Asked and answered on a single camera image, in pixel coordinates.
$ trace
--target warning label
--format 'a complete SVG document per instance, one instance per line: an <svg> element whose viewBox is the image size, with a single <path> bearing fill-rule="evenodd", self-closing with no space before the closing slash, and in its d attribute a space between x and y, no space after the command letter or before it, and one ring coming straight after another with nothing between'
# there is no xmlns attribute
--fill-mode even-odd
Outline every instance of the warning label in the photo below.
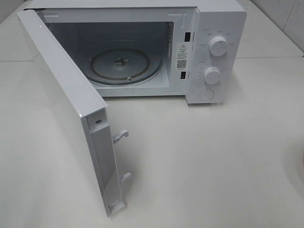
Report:
<svg viewBox="0 0 304 228"><path fill-rule="evenodd" d="M186 71L188 67L188 58L190 53L189 42L177 43L176 46L176 70Z"/></svg>

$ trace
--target open microwave door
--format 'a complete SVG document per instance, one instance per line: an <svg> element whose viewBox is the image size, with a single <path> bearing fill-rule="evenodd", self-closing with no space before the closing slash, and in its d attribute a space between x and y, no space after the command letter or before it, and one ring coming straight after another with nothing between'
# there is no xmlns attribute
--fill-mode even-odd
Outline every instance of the open microwave door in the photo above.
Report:
<svg viewBox="0 0 304 228"><path fill-rule="evenodd" d="M107 104L38 14L27 10L18 18L55 116L110 216L125 207L121 183L130 175L118 177L113 143L128 132L111 136Z"/></svg>

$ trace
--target microwave oven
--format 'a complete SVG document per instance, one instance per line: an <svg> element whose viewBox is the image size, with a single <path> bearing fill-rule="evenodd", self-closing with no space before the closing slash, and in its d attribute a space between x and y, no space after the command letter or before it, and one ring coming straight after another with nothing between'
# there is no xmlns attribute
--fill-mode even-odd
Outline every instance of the microwave oven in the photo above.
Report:
<svg viewBox="0 0 304 228"><path fill-rule="evenodd" d="M107 216L125 207L107 96L223 102L246 12L236 0L33 0L18 13L44 89Z"/></svg>

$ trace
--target power level knob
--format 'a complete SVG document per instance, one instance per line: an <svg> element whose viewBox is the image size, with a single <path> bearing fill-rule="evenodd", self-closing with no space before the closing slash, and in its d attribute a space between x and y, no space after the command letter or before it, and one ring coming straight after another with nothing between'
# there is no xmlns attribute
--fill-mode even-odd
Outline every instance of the power level knob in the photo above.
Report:
<svg viewBox="0 0 304 228"><path fill-rule="evenodd" d="M217 67L209 67L204 71L203 76L207 84L216 84L220 81L221 72Z"/></svg>
<svg viewBox="0 0 304 228"><path fill-rule="evenodd" d="M223 36L217 36L209 42L209 49L212 55L222 56L227 52L228 41Z"/></svg>

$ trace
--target qr code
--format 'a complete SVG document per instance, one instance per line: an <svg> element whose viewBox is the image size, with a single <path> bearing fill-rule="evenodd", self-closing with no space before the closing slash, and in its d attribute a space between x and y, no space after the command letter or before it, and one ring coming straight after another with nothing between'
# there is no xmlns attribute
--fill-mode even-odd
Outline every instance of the qr code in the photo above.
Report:
<svg viewBox="0 0 304 228"><path fill-rule="evenodd" d="M177 68L186 68L187 61L186 60L177 60Z"/></svg>

